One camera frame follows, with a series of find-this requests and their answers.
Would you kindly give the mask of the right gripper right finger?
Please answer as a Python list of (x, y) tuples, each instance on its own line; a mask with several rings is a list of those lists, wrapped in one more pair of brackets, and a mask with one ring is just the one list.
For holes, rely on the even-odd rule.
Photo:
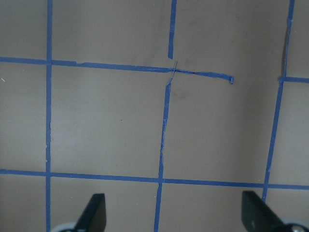
[(241, 222), (247, 232), (292, 232), (254, 191), (243, 191)]

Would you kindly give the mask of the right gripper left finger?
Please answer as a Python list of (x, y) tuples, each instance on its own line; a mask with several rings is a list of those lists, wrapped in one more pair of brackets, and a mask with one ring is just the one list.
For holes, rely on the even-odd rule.
[(107, 224), (105, 194), (93, 194), (73, 232), (104, 232)]

